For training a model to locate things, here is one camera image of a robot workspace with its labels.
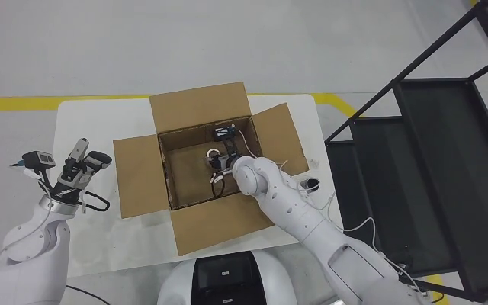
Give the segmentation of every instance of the box flap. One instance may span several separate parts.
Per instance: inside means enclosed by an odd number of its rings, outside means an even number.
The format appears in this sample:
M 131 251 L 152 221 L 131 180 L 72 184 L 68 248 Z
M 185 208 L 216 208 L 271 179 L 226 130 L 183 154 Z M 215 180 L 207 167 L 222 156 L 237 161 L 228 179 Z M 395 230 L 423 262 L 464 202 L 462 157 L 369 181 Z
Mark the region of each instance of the box flap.
M 149 100 L 157 133 L 251 115 L 242 82 L 163 93 Z
M 171 212 L 179 255 L 273 226 L 251 196 L 234 194 Z
M 288 105 L 280 104 L 252 116 L 264 157 L 276 163 L 287 161 L 283 170 L 289 175 L 308 171 L 300 139 Z
M 157 135 L 115 140 L 114 151 L 122 218 L 167 210 Z

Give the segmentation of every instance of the black stair step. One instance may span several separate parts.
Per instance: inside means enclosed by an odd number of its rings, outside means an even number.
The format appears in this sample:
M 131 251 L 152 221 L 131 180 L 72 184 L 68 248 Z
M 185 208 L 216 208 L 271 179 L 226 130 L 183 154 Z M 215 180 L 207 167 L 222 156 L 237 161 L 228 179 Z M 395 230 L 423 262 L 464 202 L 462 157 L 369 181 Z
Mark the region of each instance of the black stair step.
M 464 289 L 488 288 L 488 114 L 466 79 L 393 88 Z
M 346 229 L 355 228 L 373 215 L 354 143 L 352 141 L 331 142 L 326 145 L 326 149 L 334 181 L 335 194 L 341 211 L 342 225 Z M 345 232 L 345 234 L 359 239 L 371 247 L 373 224 L 368 222 L 360 229 Z M 377 249 L 382 250 L 378 234 L 376 234 L 375 245 Z
M 402 117 L 359 118 L 351 133 L 382 251 L 415 275 L 454 270 Z

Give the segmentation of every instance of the gray floor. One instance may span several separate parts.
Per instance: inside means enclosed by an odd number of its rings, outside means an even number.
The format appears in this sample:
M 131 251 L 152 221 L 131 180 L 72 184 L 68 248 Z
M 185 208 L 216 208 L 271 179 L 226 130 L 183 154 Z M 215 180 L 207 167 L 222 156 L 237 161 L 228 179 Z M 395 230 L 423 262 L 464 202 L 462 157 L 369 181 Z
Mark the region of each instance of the gray floor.
M 1 96 L 148 94 L 243 80 L 248 92 L 339 92 L 355 108 L 468 6 L 463 0 L 1 0 L 0 5 Z M 487 46 L 473 24 L 413 75 L 469 75 L 488 63 Z M 488 90 L 488 77 L 477 84 Z M 328 105 L 317 110 L 324 136 L 345 119 Z M 368 112 L 396 113 L 391 96 Z M 33 149 L 50 151 L 55 122 L 55 111 L 0 112 L 5 164 L 0 236 L 30 218 L 41 194 L 6 165 Z M 300 305 L 333 297 L 316 260 L 301 246 L 269 251 L 290 272 Z M 151 304 L 172 266 L 69 283 L 115 304 Z M 459 285 L 455 274 L 444 281 Z M 96 302 L 75 291 L 63 300 L 87 303 Z

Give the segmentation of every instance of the cardboard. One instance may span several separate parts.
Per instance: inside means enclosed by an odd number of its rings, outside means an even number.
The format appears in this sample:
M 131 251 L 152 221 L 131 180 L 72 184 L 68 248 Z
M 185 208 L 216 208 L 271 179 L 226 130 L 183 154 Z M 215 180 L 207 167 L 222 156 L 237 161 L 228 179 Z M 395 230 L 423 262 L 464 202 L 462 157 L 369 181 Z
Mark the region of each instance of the cardboard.
M 169 206 L 177 210 L 191 205 L 201 204 L 214 199 L 210 177 L 214 172 L 205 158 L 209 149 L 226 152 L 221 142 L 214 142 L 212 132 L 219 126 L 235 125 L 247 134 L 246 142 L 256 156 L 260 156 L 254 124 L 250 117 L 239 117 L 216 123 L 187 127 L 168 133 L 159 134 L 162 163 L 166 169 L 166 187 L 169 190 Z M 250 156 L 243 138 L 238 135 L 234 142 L 237 149 L 245 156 Z M 223 196 L 239 192 L 236 181 L 231 175 L 224 177 Z M 220 184 L 215 186 L 220 193 Z
M 209 148 L 225 152 L 212 129 L 235 124 L 257 156 L 287 160 L 290 175 L 307 171 L 287 105 L 251 116 L 241 82 L 154 95 L 150 103 L 157 134 L 114 141 L 122 218 L 170 209 L 179 255 L 272 226 L 231 175 L 224 197 L 214 199 L 204 156 Z M 247 154 L 242 137 L 236 145 Z
M 122 218 L 168 209 L 157 135 L 116 140 L 114 151 Z

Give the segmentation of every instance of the robotic hand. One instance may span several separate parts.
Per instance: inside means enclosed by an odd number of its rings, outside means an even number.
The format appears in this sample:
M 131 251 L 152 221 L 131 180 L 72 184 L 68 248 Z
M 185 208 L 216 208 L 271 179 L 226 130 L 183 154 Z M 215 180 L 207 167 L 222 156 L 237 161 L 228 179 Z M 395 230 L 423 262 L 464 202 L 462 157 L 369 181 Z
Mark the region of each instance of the robotic hand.
M 75 216 L 80 192 L 86 188 L 93 175 L 112 161 L 101 152 L 90 152 L 85 157 L 87 148 L 87 139 L 77 142 L 54 187 L 51 187 L 46 175 L 46 170 L 55 165 L 52 155 L 29 152 L 22 156 L 22 161 L 13 165 L 25 166 L 24 172 L 39 178 L 47 193 L 34 208 L 32 219 L 12 229 L 3 241 L 0 253 L 4 257 L 0 260 L 2 303 L 60 303 L 68 273 L 70 236 L 66 220 Z
M 398 280 L 391 265 L 362 241 L 339 232 L 287 173 L 266 158 L 241 156 L 232 174 L 240 191 L 253 196 L 268 218 L 308 248 L 348 305 L 430 304 Z

